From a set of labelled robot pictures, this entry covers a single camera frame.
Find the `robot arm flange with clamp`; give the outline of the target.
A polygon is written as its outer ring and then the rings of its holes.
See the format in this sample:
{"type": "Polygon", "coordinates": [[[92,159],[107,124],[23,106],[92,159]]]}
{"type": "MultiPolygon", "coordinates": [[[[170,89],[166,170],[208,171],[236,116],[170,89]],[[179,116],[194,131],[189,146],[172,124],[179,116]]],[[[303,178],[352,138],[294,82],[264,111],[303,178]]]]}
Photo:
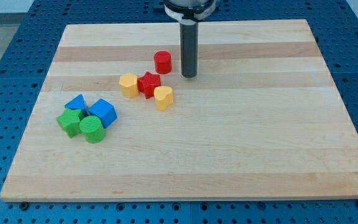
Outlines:
{"type": "Polygon", "coordinates": [[[209,17],[219,0],[164,0],[165,13],[183,25],[194,25],[209,17]]]}

